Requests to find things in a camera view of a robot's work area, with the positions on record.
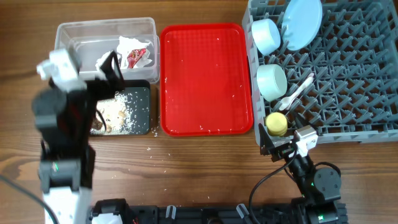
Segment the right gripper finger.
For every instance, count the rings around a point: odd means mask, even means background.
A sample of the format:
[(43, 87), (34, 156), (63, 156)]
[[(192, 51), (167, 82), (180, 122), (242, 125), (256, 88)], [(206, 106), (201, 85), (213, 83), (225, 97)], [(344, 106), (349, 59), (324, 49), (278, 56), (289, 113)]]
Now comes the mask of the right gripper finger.
[(294, 121), (297, 128), (303, 128), (305, 126), (311, 126), (314, 128), (314, 125), (306, 120), (302, 115), (294, 112)]
[(258, 124), (259, 135), (260, 135), (260, 154), (263, 156), (271, 155), (274, 153), (274, 144), (270, 139), (267, 131), (263, 124)]

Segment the white napkin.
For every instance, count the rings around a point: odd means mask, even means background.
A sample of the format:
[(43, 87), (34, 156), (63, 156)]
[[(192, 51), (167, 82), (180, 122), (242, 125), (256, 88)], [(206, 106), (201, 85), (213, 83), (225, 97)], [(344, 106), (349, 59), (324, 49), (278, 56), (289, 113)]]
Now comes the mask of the white napkin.
[[(96, 61), (95, 67), (96, 67), (96, 70), (97, 70), (97, 71), (100, 71), (100, 66), (102, 66), (102, 64), (103, 64), (104, 61), (108, 58), (108, 56), (109, 56), (110, 53), (111, 53), (110, 51), (104, 53), (104, 54)], [(118, 58), (118, 62), (120, 62), (120, 61), (121, 61), (121, 54), (116, 53), (116, 56), (117, 56), (117, 58)]]
[(117, 46), (117, 53), (121, 54), (121, 61), (119, 63), (119, 67), (121, 69), (130, 69), (127, 67), (127, 56), (130, 54), (132, 50), (135, 49), (147, 49), (144, 56), (135, 64), (134, 68), (143, 68), (146, 65), (149, 65), (152, 62), (150, 59), (150, 50), (149, 47), (152, 44), (150, 42), (141, 42), (135, 38), (127, 38), (120, 36), (119, 37), (119, 45)]

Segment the white plastic fork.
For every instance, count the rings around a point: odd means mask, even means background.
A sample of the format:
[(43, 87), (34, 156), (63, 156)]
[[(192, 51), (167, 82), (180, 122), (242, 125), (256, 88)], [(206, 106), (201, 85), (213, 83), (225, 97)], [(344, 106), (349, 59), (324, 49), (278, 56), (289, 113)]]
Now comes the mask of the white plastic fork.
[(289, 110), (294, 100), (303, 92), (313, 81), (314, 81), (314, 73), (310, 73), (306, 80), (290, 95), (281, 99), (281, 106), (279, 107), (280, 111)]

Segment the yellow cup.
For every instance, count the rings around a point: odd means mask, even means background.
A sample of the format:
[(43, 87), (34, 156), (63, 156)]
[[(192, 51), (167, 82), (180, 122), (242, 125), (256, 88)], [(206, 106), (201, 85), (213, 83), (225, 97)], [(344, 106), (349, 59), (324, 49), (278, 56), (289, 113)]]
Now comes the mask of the yellow cup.
[(275, 112), (265, 118), (265, 125), (270, 136), (283, 136), (287, 132), (288, 123), (284, 114)]

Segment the red snack wrapper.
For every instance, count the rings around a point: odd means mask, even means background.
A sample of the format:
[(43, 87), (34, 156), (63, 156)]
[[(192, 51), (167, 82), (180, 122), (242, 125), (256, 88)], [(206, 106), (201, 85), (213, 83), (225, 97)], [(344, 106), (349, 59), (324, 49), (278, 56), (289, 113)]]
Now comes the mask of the red snack wrapper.
[(127, 56), (127, 67), (134, 68), (135, 64), (144, 56), (147, 49), (135, 49)]

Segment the green bowl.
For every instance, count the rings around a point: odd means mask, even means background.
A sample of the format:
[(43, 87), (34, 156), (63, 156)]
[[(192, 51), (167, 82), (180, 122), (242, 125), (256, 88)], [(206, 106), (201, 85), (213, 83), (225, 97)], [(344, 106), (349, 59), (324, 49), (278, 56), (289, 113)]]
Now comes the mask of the green bowl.
[(261, 95), (268, 102), (284, 96), (287, 92), (287, 78), (279, 65), (260, 65), (256, 80)]

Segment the light blue bowl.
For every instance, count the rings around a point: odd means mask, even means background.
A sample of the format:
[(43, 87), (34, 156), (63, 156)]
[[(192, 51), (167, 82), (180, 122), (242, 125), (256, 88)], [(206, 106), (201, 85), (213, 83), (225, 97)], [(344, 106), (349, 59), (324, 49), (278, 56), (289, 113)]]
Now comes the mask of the light blue bowl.
[(251, 29), (254, 43), (261, 54), (270, 55), (280, 47), (280, 33), (274, 21), (254, 21)]

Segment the light blue plate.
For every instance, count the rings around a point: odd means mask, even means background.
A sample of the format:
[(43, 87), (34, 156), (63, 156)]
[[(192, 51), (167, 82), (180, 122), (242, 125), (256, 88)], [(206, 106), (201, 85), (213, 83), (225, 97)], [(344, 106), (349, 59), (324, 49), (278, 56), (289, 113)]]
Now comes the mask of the light blue plate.
[(291, 51), (306, 47), (318, 34), (322, 22), (321, 0), (291, 0), (284, 12), (282, 40)]

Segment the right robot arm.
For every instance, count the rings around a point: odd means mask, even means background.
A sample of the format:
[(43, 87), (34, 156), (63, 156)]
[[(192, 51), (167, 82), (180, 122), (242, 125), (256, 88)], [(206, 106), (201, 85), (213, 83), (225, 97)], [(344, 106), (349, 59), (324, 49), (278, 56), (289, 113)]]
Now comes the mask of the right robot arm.
[(273, 175), (285, 170), (301, 193), (300, 198), (292, 199), (288, 205), (290, 223), (347, 223), (348, 216), (341, 199), (341, 171), (329, 162), (315, 164), (309, 150), (315, 148), (318, 133), (314, 125), (301, 115), (295, 115), (297, 129), (293, 139), (275, 146), (263, 124), (259, 124), (260, 153), (271, 155), (274, 162), (283, 160), (285, 164), (263, 177), (252, 189), (249, 196), (249, 209), (252, 210), (252, 198), (257, 188)]

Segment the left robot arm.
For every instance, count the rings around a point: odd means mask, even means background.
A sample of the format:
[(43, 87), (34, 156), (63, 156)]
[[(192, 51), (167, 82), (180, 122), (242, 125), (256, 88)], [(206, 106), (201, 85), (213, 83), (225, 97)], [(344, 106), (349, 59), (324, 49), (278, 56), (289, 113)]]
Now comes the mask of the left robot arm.
[(42, 135), (39, 164), (46, 223), (86, 223), (93, 188), (95, 150), (88, 139), (97, 103), (124, 90), (118, 56), (111, 51), (100, 76), (79, 76), (81, 62), (74, 50), (58, 49), (37, 65), (50, 87), (32, 102), (35, 127)]

